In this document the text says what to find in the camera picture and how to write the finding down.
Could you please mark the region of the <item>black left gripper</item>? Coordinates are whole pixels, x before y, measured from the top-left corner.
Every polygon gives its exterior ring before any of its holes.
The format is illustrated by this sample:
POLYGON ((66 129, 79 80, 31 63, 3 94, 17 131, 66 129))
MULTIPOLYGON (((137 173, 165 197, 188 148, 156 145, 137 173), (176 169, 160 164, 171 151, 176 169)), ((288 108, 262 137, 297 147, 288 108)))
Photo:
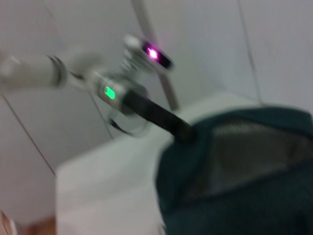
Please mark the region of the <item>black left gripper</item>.
POLYGON ((123 104, 145 120, 170 132, 181 142, 192 142, 196 137, 192 125, 174 114, 170 118, 170 112, 136 92, 128 92, 123 98, 123 104))

